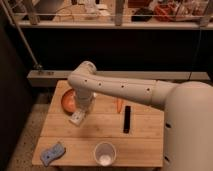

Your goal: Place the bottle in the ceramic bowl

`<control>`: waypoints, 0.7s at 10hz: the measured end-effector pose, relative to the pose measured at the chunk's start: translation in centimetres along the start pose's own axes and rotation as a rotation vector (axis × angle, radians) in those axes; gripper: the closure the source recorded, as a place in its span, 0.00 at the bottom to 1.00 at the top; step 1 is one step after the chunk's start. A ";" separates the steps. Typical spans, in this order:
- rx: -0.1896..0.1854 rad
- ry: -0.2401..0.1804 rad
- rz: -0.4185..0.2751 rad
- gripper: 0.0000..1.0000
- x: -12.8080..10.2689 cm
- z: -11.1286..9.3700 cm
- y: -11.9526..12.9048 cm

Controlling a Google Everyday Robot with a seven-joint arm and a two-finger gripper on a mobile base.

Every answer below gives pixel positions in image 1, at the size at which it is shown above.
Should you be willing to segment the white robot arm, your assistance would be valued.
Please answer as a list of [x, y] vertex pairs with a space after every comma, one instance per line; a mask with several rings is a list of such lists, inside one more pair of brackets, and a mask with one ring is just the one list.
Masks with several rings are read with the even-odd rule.
[[80, 108], [94, 93], [119, 97], [164, 111], [162, 171], [213, 171], [213, 86], [199, 81], [104, 77], [90, 61], [68, 76]]

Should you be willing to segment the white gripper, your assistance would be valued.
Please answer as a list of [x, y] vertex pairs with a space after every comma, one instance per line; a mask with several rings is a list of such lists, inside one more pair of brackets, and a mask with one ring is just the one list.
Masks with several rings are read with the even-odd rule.
[[75, 92], [75, 102], [76, 106], [83, 110], [88, 110], [93, 102], [94, 93], [91, 91], [76, 91]]

